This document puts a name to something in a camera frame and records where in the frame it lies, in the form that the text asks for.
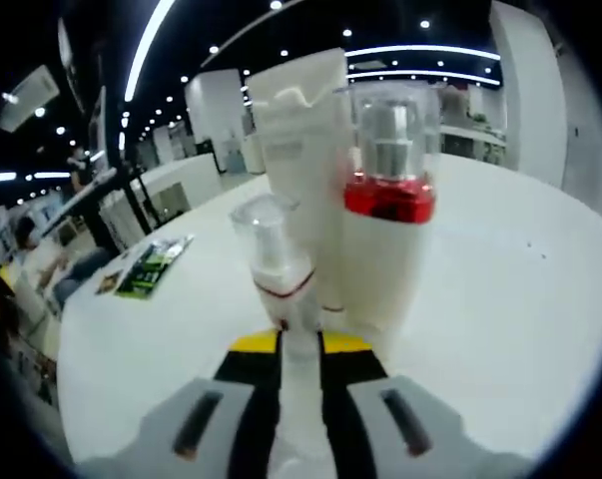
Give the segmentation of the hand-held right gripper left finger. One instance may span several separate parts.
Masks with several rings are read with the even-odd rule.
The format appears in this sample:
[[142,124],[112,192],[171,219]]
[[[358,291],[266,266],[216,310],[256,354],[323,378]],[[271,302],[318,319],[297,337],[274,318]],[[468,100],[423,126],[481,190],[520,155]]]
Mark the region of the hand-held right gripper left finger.
[[241,339],[211,378],[151,409],[132,443],[84,461],[81,478],[265,478],[280,417],[281,337]]

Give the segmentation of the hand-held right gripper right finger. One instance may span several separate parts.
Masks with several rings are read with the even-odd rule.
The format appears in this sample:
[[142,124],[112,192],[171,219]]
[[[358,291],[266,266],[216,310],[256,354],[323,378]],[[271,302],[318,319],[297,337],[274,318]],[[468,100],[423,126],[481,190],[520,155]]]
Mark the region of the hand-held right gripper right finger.
[[322,417],[339,478],[527,478],[530,462],[468,437],[461,415],[363,339],[319,336]]

